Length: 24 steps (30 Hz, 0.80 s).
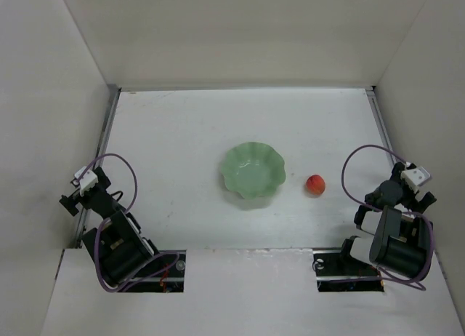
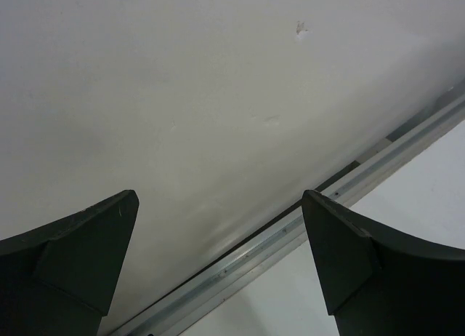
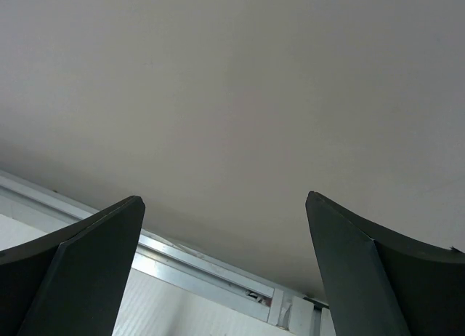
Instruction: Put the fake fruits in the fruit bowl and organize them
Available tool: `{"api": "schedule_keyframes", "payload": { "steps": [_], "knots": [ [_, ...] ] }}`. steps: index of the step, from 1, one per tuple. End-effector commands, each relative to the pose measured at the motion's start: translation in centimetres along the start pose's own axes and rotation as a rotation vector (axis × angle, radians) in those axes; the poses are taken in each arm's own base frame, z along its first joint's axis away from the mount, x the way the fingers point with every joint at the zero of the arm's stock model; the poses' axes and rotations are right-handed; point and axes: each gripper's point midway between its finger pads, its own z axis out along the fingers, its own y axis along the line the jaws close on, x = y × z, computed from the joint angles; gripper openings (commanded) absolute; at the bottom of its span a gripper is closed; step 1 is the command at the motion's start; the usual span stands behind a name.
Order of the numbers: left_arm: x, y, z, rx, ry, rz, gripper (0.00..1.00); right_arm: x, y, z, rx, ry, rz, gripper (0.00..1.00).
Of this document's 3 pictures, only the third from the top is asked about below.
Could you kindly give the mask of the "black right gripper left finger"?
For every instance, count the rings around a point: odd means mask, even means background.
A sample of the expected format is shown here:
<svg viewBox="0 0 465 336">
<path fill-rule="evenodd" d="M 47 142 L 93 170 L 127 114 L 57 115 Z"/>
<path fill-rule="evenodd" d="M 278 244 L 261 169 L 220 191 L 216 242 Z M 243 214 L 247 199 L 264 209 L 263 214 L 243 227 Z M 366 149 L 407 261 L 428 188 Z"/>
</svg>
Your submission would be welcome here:
<svg viewBox="0 0 465 336">
<path fill-rule="evenodd" d="M 130 196 L 1 251 L 1 334 L 111 335 L 144 214 Z"/>
</svg>

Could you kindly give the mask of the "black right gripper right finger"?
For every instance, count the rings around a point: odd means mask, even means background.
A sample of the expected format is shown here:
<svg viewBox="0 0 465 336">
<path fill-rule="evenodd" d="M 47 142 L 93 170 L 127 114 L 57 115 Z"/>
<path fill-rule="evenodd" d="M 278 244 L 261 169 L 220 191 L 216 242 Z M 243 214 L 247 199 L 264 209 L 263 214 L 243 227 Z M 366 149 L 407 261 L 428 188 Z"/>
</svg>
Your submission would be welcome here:
<svg viewBox="0 0 465 336">
<path fill-rule="evenodd" d="M 463 335 L 464 253 L 412 239 L 311 191 L 310 235 L 337 335 Z"/>
</svg>

